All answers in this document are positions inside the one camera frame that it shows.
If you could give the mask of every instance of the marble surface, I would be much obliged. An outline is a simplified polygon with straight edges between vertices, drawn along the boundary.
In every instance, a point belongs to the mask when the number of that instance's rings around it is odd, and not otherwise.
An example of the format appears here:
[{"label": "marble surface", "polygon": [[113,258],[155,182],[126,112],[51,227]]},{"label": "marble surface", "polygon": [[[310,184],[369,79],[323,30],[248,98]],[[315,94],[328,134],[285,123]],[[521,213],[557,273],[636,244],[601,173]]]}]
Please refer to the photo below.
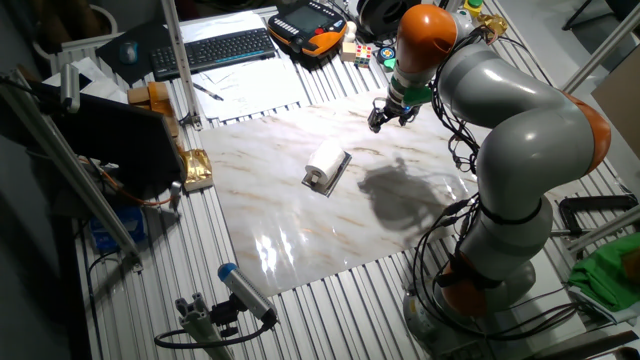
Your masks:
[{"label": "marble surface", "polygon": [[[367,126],[386,90],[203,131],[238,265],[271,296],[414,247],[444,206],[473,195],[451,133],[423,106],[405,127]],[[487,129],[471,127],[478,142]],[[335,139],[353,158],[330,197],[301,183],[309,156]],[[579,191],[570,183],[550,199]]]}]

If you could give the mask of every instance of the gold foil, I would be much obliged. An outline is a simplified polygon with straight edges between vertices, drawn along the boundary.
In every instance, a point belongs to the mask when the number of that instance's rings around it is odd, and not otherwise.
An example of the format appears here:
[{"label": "gold foil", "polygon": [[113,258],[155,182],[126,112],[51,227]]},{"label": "gold foil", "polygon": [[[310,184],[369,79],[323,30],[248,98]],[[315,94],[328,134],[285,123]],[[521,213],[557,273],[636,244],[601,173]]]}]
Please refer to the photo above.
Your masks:
[{"label": "gold foil", "polygon": [[207,153],[202,149],[194,149],[190,151],[180,152],[182,161],[184,161],[185,168],[187,169],[187,180],[184,183],[186,189],[200,188],[197,186],[198,182],[207,182],[207,185],[211,183],[211,162]]},{"label": "gold foil", "polygon": [[500,15],[486,15],[480,14],[477,17],[478,22],[484,24],[486,27],[496,32],[496,35],[501,36],[509,28],[507,20]]}]

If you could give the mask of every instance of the keyboard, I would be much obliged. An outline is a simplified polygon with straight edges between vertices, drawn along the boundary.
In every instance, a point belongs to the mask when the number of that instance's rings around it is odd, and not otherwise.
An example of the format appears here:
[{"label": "keyboard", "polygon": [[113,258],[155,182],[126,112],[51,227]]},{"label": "keyboard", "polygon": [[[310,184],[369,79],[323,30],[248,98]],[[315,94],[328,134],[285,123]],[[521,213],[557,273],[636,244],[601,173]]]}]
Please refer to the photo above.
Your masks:
[{"label": "keyboard", "polygon": [[[267,29],[220,35],[186,43],[184,47],[192,73],[276,56]],[[180,77],[171,46],[152,50],[150,56],[156,81]]]}]

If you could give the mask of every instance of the paper towel holder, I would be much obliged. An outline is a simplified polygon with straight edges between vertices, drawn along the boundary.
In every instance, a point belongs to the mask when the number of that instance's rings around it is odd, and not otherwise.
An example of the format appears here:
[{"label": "paper towel holder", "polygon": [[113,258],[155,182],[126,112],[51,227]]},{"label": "paper towel holder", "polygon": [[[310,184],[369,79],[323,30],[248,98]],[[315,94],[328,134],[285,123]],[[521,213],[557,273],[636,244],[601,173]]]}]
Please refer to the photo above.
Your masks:
[{"label": "paper towel holder", "polygon": [[302,185],[308,187],[309,189],[322,194],[326,197],[329,197],[333,192],[333,189],[336,187],[338,180],[342,177],[342,173],[347,169],[347,165],[351,161],[351,154],[348,152],[344,152],[344,159],[342,159],[342,163],[338,166],[338,170],[336,170],[335,175],[327,182],[326,184],[319,184],[316,180],[319,178],[319,174],[315,174],[313,172],[308,172],[304,178],[302,179]]}]

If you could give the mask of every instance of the orange controller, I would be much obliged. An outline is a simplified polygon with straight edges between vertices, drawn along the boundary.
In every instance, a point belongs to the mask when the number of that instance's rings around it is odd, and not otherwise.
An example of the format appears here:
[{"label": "orange controller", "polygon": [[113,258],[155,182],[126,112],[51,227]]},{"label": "orange controller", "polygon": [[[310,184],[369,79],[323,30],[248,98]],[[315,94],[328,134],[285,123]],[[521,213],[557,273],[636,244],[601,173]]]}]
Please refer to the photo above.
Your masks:
[{"label": "orange controller", "polygon": [[267,25],[276,40],[312,57],[338,44],[347,28],[340,14],[315,1],[298,2],[272,16]]}]

